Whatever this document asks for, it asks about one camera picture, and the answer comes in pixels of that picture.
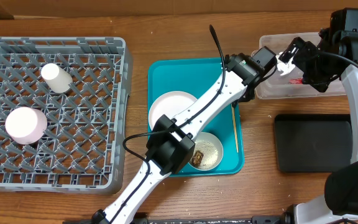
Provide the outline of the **red snack wrapper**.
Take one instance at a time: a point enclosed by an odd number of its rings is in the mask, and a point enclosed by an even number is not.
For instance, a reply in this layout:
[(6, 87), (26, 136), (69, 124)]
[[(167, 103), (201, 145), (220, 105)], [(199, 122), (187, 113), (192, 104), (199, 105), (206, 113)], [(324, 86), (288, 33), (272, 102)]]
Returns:
[(290, 79), (288, 81), (288, 83), (292, 84), (292, 85), (302, 85), (303, 84), (303, 79), (302, 78)]

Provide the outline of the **white napkin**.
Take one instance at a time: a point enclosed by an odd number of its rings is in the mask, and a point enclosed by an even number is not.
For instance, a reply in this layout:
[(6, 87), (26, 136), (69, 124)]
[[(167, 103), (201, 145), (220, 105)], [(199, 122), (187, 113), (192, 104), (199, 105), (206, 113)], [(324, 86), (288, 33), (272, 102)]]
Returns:
[(293, 71), (295, 68), (295, 65), (292, 63), (292, 58), (288, 63), (284, 63), (279, 59), (279, 56), (281, 56), (282, 52), (280, 52), (276, 58), (277, 58), (277, 71), (280, 73), (280, 76), (288, 75)]

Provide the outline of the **pale green cup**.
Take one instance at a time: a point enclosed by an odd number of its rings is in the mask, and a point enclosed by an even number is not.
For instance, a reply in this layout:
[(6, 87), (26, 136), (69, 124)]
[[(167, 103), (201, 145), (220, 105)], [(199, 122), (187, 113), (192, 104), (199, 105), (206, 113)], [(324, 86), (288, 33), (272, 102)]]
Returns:
[(42, 78), (55, 93), (65, 93), (73, 82), (71, 75), (54, 63), (48, 63), (41, 68)]

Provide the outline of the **pink small bowl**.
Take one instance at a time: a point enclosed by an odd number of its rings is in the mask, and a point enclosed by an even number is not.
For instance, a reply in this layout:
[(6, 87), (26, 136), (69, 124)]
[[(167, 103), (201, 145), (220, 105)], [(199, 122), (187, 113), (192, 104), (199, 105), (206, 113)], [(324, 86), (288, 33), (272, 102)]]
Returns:
[(20, 107), (6, 118), (5, 129), (8, 135), (22, 145), (37, 142), (47, 128), (46, 116), (37, 109)]

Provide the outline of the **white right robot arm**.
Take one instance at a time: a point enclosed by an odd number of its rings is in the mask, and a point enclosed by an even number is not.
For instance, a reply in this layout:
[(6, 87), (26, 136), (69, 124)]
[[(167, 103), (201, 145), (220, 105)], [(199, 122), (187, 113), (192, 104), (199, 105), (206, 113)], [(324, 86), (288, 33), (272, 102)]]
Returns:
[(318, 45), (300, 37), (279, 56), (303, 72), (302, 82), (319, 92), (340, 79), (350, 107), (352, 156), (350, 165), (331, 173), (324, 194), (293, 205), (282, 223), (356, 223), (358, 221), (358, 9), (344, 8), (331, 14), (330, 26), (321, 29)]

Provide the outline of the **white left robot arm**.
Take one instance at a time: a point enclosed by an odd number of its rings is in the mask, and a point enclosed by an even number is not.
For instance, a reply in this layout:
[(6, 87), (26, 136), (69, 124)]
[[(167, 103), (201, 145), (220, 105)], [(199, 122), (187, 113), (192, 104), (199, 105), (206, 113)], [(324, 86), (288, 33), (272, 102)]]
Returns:
[(254, 56), (237, 54), (222, 60), (222, 73), (191, 106), (169, 118), (162, 115), (148, 138), (142, 165), (115, 202), (100, 209), (92, 223), (130, 223), (145, 199), (170, 174), (176, 174), (193, 156), (199, 133), (227, 105), (240, 100), (276, 67), (274, 52), (262, 47)]

